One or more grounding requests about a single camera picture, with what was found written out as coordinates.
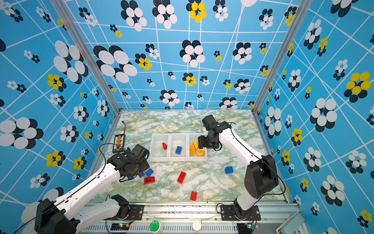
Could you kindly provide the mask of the white three-compartment container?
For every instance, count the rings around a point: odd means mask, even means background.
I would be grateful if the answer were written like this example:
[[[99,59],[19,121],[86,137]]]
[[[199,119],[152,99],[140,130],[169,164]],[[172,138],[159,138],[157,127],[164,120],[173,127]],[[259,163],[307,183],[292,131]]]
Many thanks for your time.
[[[150,148],[150,159],[153,162],[189,161],[203,162],[207,160],[207,149],[198,156],[190,149],[202,133],[170,133],[153,134]]]

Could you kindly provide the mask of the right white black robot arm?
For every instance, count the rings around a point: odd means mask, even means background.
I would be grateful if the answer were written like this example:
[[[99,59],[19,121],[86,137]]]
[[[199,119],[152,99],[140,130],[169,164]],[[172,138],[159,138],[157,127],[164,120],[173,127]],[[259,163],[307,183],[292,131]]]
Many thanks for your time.
[[[198,147],[220,151],[227,147],[246,168],[244,191],[233,202],[238,219],[247,218],[252,207],[279,184],[279,176],[274,158],[263,155],[250,147],[228,122],[217,122],[213,115],[202,119],[204,134],[198,137]]]

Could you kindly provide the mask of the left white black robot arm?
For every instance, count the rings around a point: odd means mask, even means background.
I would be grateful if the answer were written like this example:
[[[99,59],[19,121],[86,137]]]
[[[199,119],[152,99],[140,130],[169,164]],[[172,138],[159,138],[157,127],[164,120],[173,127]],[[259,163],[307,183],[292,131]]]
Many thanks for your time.
[[[100,191],[114,181],[130,181],[149,169],[148,149],[137,144],[130,152],[117,153],[87,180],[55,200],[44,199],[37,206],[34,230],[38,234],[78,234],[108,218],[135,219],[128,201],[114,195],[105,202],[85,208]]]

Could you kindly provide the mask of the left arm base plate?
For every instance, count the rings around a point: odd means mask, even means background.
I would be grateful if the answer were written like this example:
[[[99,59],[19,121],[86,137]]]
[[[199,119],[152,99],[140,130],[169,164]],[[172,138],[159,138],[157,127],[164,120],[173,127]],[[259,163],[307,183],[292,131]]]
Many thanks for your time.
[[[130,204],[127,206],[121,206],[119,212],[111,218],[107,218],[106,220],[141,220],[143,213],[144,213],[144,205],[139,204]]]

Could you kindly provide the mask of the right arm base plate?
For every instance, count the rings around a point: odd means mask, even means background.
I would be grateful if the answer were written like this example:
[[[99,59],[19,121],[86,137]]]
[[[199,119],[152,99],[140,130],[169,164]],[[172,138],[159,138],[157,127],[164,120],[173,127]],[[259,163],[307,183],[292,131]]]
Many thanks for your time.
[[[244,216],[238,216],[235,213],[234,205],[219,205],[218,206],[221,214],[222,221],[261,221],[261,214],[259,211],[259,207],[254,205],[251,209],[246,211]]]

